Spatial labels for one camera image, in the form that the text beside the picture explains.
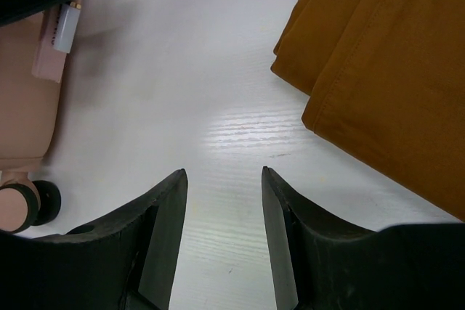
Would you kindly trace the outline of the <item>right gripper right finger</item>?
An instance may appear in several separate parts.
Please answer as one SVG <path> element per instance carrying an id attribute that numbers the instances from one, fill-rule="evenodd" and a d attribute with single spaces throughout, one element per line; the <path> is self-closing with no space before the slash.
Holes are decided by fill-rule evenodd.
<path id="1" fill-rule="evenodd" d="M 278 309 L 384 309 L 383 233 L 339 218 L 262 169 L 262 206 Z"/>

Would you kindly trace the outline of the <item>beige concealer tube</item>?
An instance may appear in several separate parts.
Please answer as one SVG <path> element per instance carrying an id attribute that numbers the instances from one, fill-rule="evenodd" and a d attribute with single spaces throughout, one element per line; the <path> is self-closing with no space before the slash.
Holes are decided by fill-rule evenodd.
<path id="1" fill-rule="evenodd" d="M 52 46 L 59 52 L 69 54 L 81 14 L 81 5 L 72 1 L 60 7 L 56 28 L 52 38 Z"/>

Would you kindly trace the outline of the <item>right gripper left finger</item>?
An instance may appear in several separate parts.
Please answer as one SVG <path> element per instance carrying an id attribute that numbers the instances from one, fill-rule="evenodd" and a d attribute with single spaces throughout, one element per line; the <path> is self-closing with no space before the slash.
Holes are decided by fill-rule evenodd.
<path id="1" fill-rule="evenodd" d="M 187 205 L 179 169 L 145 194 L 70 230 L 78 283 L 71 309 L 167 309 Z"/>

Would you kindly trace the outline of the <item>pink cosmetic box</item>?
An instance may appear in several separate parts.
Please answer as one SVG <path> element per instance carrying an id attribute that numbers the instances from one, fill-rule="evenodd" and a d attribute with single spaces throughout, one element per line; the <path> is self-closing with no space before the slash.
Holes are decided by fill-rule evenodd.
<path id="1" fill-rule="evenodd" d="M 44 11 L 39 42 L 33 60 L 32 74 L 36 78 L 60 83 L 67 54 L 53 47 L 55 30 L 59 22 L 60 5 Z"/>

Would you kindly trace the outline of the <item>pink hard-shell suitcase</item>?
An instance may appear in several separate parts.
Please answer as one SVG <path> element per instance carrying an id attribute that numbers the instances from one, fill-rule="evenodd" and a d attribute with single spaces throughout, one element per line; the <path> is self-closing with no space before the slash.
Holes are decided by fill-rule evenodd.
<path id="1" fill-rule="evenodd" d="M 12 234 L 61 208 L 55 184 L 29 179 L 52 142 L 62 86 L 32 74 L 44 11 L 1 25 L 1 230 Z"/>

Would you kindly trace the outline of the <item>mustard brown trousers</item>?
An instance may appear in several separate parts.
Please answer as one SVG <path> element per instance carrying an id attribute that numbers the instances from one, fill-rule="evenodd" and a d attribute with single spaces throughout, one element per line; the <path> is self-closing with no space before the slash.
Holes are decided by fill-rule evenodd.
<path id="1" fill-rule="evenodd" d="M 298 0 L 274 53 L 310 131 L 464 218 L 464 0 Z"/>

